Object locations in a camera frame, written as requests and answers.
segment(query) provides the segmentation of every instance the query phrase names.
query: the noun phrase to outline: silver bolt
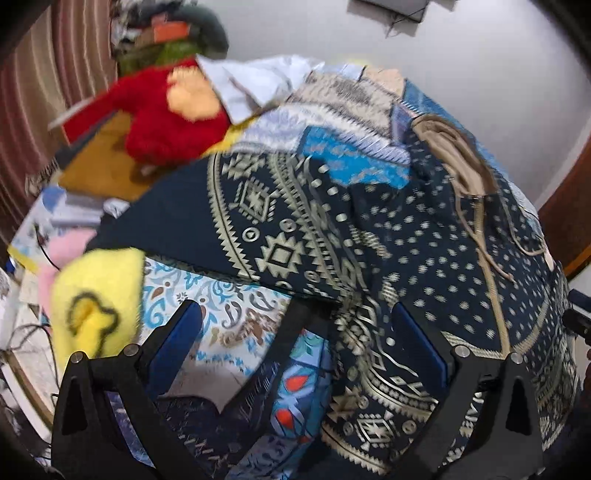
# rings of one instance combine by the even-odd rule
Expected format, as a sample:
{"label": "silver bolt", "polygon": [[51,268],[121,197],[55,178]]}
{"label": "silver bolt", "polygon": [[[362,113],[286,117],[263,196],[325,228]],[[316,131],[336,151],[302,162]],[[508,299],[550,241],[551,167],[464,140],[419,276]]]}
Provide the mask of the silver bolt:
{"label": "silver bolt", "polygon": [[511,355],[511,361],[517,365],[522,364],[523,363],[523,357],[518,354],[517,352],[513,352]]}
{"label": "silver bolt", "polygon": [[84,354],[82,352],[74,352],[72,354],[72,356],[70,357],[70,362],[72,362],[73,364],[78,364],[78,363],[82,362],[83,358],[84,358]]}
{"label": "silver bolt", "polygon": [[466,345],[458,345],[453,351],[457,356],[461,356],[462,358],[470,356],[470,349]]}
{"label": "silver bolt", "polygon": [[138,352],[139,346],[137,346],[135,343],[130,343],[128,346],[123,348],[123,354],[125,356],[134,356]]}

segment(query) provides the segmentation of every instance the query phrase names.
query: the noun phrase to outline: zipper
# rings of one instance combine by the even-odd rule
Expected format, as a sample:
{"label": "zipper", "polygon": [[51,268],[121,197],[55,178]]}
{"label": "zipper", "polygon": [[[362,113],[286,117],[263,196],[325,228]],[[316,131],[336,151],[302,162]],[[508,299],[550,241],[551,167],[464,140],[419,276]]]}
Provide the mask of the zipper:
{"label": "zipper", "polygon": [[[476,215],[474,218],[474,228],[476,236],[482,241],[482,245],[486,246],[484,235],[484,199],[482,197],[478,198],[478,205],[476,206]],[[496,289],[495,279],[492,276],[491,266],[486,261],[486,258],[480,249],[477,248],[476,251],[478,252],[478,263],[484,273],[486,286],[488,287],[492,311],[495,314],[496,327],[501,340],[501,354],[503,358],[505,358],[511,353],[511,343],[509,341],[509,330],[507,329],[507,325],[505,325],[503,309],[501,308],[501,302],[499,301],[499,293]]]}

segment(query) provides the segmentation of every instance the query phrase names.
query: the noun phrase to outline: curtain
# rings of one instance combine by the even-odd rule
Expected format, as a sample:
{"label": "curtain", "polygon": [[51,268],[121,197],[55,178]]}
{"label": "curtain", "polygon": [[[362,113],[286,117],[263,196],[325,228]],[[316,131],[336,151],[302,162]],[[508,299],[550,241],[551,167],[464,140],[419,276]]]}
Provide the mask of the curtain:
{"label": "curtain", "polygon": [[109,55],[108,0],[59,0],[30,28],[0,70],[0,248],[34,198],[25,181],[58,148],[47,124],[116,76]]}

